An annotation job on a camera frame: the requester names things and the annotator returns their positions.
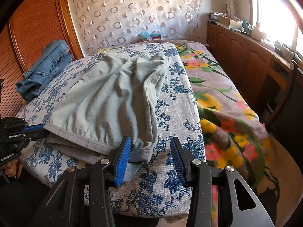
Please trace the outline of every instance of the blue gripper pad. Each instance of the blue gripper pad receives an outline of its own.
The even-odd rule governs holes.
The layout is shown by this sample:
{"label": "blue gripper pad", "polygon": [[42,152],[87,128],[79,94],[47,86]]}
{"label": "blue gripper pad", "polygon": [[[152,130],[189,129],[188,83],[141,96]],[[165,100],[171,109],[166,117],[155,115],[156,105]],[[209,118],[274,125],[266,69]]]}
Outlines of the blue gripper pad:
{"label": "blue gripper pad", "polygon": [[124,174],[126,171],[126,166],[127,166],[127,162],[128,162],[130,153],[131,153],[131,139],[130,139],[130,137],[127,137],[124,148],[121,152],[121,156],[120,156],[117,166],[116,166],[115,185],[117,187],[119,187],[120,184],[123,182],[123,178],[124,178]]}
{"label": "blue gripper pad", "polygon": [[184,185],[187,182],[186,176],[185,176],[185,166],[182,162],[180,153],[178,151],[177,145],[173,139],[171,139],[171,153],[172,158],[174,160],[175,169],[179,178],[179,181],[182,185]]}

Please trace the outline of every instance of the blue floral tablecloth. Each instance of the blue floral tablecloth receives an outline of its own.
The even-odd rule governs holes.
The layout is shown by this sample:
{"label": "blue floral tablecloth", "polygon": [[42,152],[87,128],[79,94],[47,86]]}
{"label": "blue floral tablecloth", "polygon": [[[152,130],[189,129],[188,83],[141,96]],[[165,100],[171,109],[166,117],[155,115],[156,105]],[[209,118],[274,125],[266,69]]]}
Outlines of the blue floral tablecloth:
{"label": "blue floral tablecloth", "polygon": [[[156,105],[159,138],[151,161],[142,165],[130,183],[111,188],[112,207],[115,212],[140,217],[186,214],[191,189],[179,184],[170,152],[170,139],[178,136],[183,147],[191,150],[195,158],[206,160],[194,93],[178,51],[171,43],[134,45],[111,51],[130,57],[143,51],[151,56],[163,52],[172,59]],[[46,123],[61,98],[90,69],[97,56],[93,54],[71,62],[39,97],[20,109],[17,117],[24,117],[29,125]],[[31,174],[49,186],[54,185],[68,166],[90,166],[53,149],[45,139],[31,142],[22,151],[21,162]],[[89,186],[85,189],[85,203],[88,203],[88,192]]]}

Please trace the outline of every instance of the cardboard box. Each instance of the cardboard box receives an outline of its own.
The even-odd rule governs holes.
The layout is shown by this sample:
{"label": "cardboard box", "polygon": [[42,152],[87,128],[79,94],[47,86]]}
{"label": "cardboard box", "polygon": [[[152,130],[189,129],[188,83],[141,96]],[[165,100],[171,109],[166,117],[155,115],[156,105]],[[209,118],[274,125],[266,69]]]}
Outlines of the cardboard box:
{"label": "cardboard box", "polygon": [[236,22],[232,19],[225,18],[225,17],[222,17],[222,16],[219,16],[219,23],[221,23],[225,26],[228,26],[230,28],[238,29],[238,30],[241,30],[241,27],[242,27],[241,22]]}

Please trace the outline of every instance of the denim jacket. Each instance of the denim jacket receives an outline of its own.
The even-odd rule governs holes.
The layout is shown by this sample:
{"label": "denim jacket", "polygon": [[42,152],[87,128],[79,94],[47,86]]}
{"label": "denim jacket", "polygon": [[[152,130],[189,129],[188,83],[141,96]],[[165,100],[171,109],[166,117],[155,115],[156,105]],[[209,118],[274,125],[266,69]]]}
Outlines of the denim jacket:
{"label": "denim jacket", "polygon": [[64,40],[50,42],[42,50],[42,56],[23,74],[23,80],[16,83],[16,90],[26,102],[39,96],[49,82],[73,60],[67,54],[69,47]]}

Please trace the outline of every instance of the floral blanket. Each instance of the floral blanket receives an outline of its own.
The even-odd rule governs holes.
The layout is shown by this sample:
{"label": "floral blanket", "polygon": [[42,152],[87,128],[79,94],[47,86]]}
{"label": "floral blanket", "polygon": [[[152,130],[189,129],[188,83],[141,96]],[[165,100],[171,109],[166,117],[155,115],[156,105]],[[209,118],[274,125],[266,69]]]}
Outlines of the floral blanket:
{"label": "floral blanket", "polygon": [[[177,49],[173,45],[163,46],[164,42],[173,43]],[[248,107],[210,52],[200,43],[183,40],[152,40],[102,51],[108,50],[129,56],[135,56],[142,50],[152,55],[164,51],[176,59],[167,73],[162,88],[163,98],[156,106],[162,133],[152,160],[143,164],[136,178],[123,185],[122,191],[111,191],[113,209],[143,217],[170,217],[188,213],[191,190],[184,189],[178,183],[169,151],[169,140],[172,135],[177,135],[182,137],[184,148],[192,150],[197,158],[203,159],[205,144],[209,165],[219,168],[233,165],[252,187],[276,226],[283,226],[302,197],[300,170],[294,172],[290,165],[295,163],[290,155],[280,144],[269,139],[258,116]],[[30,106],[23,107],[19,116],[25,117],[30,124],[45,123],[54,105],[77,81],[78,76],[90,68],[96,56],[93,54],[73,62],[65,69],[65,77],[60,75],[54,79],[52,86],[42,93],[43,96]],[[190,84],[184,80],[186,75]],[[180,99],[187,104],[174,109],[174,104]],[[175,112],[179,109],[179,113],[186,113],[187,105],[192,107],[193,116],[180,114],[181,118],[173,122],[177,116]],[[181,129],[173,127],[173,123],[181,123]],[[49,185],[54,184],[69,165],[77,165],[78,168],[89,166],[53,150],[44,141],[32,143],[27,149],[22,156],[23,164]],[[216,187],[213,187],[213,226],[218,220],[217,209],[218,195]]]}
{"label": "floral blanket", "polygon": [[[268,135],[258,116],[203,45],[177,40],[174,44],[197,102],[208,165],[234,166],[254,190],[275,226],[283,226],[302,198],[298,166]],[[213,186],[213,226],[218,222],[217,209],[217,187]]]}
{"label": "floral blanket", "polygon": [[[117,189],[110,188],[112,207],[115,212],[141,217],[186,214],[191,201],[191,189],[185,189],[179,184],[170,153],[170,139],[177,136],[183,147],[191,150],[195,158],[206,160],[196,100],[178,51],[171,43],[108,50],[130,57],[137,57],[141,52],[151,56],[163,52],[172,62],[155,108],[159,138],[151,161],[143,163],[131,182]],[[39,97],[20,109],[18,116],[24,117],[29,125],[46,123],[62,97],[90,69],[98,54],[70,63]],[[21,159],[30,173],[49,186],[56,182],[68,166],[90,166],[54,149],[45,139],[31,142],[22,151]],[[88,193],[89,186],[85,187],[86,204]]]}

